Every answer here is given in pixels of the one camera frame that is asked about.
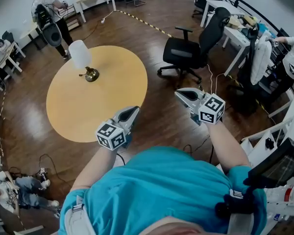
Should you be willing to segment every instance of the black and yellow striped tape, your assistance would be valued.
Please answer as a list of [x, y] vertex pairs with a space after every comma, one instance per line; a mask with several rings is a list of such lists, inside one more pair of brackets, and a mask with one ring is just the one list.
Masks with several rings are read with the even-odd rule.
[[[237, 81], [234, 77], [232, 77], [231, 75], [228, 75], [229, 78], [231, 78], [231, 80], [233, 80], [238, 86], [243, 88], [243, 85]], [[258, 100], [256, 100], [256, 103], [264, 110], [266, 111], [265, 107], [263, 106], [263, 104], [261, 102], [259, 102]]]
[[132, 18], [135, 18], [136, 20], [138, 20], [138, 21], [140, 21], [140, 22], [142, 22], [142, 23], [144, 23], [144, 24], [146, 24], [146, 25], [149, 25], [150, 27], [152, 27], [152, 28], [154, 28], [154, 29], [156, 29], [156, 30], [162, 32], [163, 34], [166, 34], [168, 37], [172, 37], [172, 35], [166, 33], [164, 30], [162, 30], [162, 29], [160, 29], [160, 28], [158, 28], [158, 27], [156, 27], [156, 26], [153, 26], [153, 25], [151, 25], [151, 24], [145, 22], [144, 20], [141, 20], [141, 19], [139, 19], [138, 17], [135, 17], [135, 16], [133, 16], [133, 15], [127, 13], [127, 12], [121, 11], [121, 10], [117, 10], [117, 11], [119, 11], [119, 12], [125, 14], [125, 15], [128, 15], [128, 16], [130, 16], [130, 17], [132, 17]]

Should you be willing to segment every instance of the white pillow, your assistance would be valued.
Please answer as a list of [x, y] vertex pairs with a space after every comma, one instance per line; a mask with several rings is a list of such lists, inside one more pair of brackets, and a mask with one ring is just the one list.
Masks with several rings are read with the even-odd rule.
[[272, 46], [269, 41], [266, 41], [267, 36], [268, 34], [265, 32], [259, 39], [258, 45], [255, 48], [250, 75], [250, 82], [252, 85], [257, 84], [263, 78], [270, 61]]

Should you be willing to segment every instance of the black monitor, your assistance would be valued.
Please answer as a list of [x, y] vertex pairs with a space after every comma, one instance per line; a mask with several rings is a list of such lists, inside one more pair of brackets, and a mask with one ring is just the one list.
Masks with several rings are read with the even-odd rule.
[[287, 138], [269, 157], [248, 173], [244, 184], [251, 188], [284, 186], [294, 177], [294, 141]]

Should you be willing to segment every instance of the table lamp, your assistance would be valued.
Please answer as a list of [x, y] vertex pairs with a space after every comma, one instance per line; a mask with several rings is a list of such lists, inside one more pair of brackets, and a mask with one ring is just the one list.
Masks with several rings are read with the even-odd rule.
[[85, 46], [82, 40], [77, 40], [70, 44], [69, 52], [73, 59], [74, 65], [77, 69], [86, 69], [85, 74], [80, 74], [79, 76], [85, 76], [86, 81], [94, 82], [99, 77], [98, 70], [90, 68], [89, 65], [92, 62], [92, 56]]

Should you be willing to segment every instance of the person in teal shirt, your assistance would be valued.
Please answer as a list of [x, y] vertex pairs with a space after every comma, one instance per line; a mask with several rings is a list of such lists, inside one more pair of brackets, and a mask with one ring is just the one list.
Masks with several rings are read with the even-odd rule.
[[[230, 189], [246, 191], [251, 168], [222, 122], [206, 125], [225, 174], [173, 147], [152, 147], [112, 169], [116, 151], [101, 147], [67, 195], [58, 233], [66, 234], [65, 213], [79, 196], [96, 235], [226, 234], [229, 220], [216, 216], [215, 205]], [[253, 194], [252, 234], [259, 235], [267, 220], [266, 195], [262, 189]]]

